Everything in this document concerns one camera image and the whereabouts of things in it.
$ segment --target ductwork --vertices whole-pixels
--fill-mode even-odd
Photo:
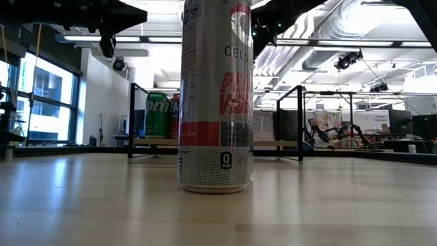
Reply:
[[[326,19],[322,26],[315,31],[312,38],[316,39],[360,39],[375,29],[381,22],[379,14],[371,14],[375,8],[362,6],[363,0],[344,0],[336,10]],[[279,73],[281,81],[290,70],[319,69],[322,64],[338,54],[337,51],[315,51],[313,48],[299,49],[288,66]]]

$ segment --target red stripe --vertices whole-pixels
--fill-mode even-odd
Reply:
[[[251,9],[249,6],[247,6],[245,3],[237,3],[231,10],[231,15],[235,14],[236,12],[243,12],[247,16],[251,17]]]
[[[181,124],[180,146],[220,146],[220,122],[185,122]]]

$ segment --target red can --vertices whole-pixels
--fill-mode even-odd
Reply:
[[[171,99],[170,137],[174,139],[179,137],[179,100],[179,94],[174,94]]]

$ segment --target ceiling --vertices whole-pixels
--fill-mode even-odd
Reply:
[[[123,2],[148,11],[148,21],[141,25],[122,31],[118,36],[182,36],[181,15],[184,1],[172,0],[122,0]],[[253,3],[267,1],[255,0]],[[314,30],[324,28],[324,23],[330,18],[338,18],[335,7],[340,0],[329,0],[325,4],[302,15],[296,24],[279,38],[314,38]],[[374,27],[367,28],[362,40],[426,40],[419,26],[410,13],[399,7],[371,7],[359,6],[354,9],[355,15],[348,16],[348,22],[342,23],[350,29],[366,29],[360,23],[373,23],[378,17],[379,22]],[[63,27],[56,27],[66,35],[98,35],[88,33],[86,29],[72,29],[65,31]],[[178,87],[180,80],[180,44],[118,44],[119,50],[143,49],[148,52],[153,63],[155,82],[161,87]],[[338,73],[333,68],[338,56],[346,52],[336,52],[316,71],[302,69],[302,55],[312,52],[308,47],[267,46],[257,58],[254,65],[254,86],[262,90],[273,84],[275,90],[289,90],[299,83],[311,84],[320,88],[347,87],[348,85],[372,85],[377,76],[389,76],[388,82],[401,85],[405,76],[414,69],[426,64],[437,64],[437,54],[432,49],[362,49],[364,61],[359,61],[347,70]]]

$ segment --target celsius can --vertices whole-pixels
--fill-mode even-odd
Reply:
[[[170,137],[179,137],[179,94],[174,94],[171,99],[171,110],[170,110]]]
[[[186,0],[182,41],[178,183],[233,193],[251,180],[251,2]]]
[[[150,92],[145,104],[144,133],[147,138],[166,138],[169,135],[170,100],[164,93]]]

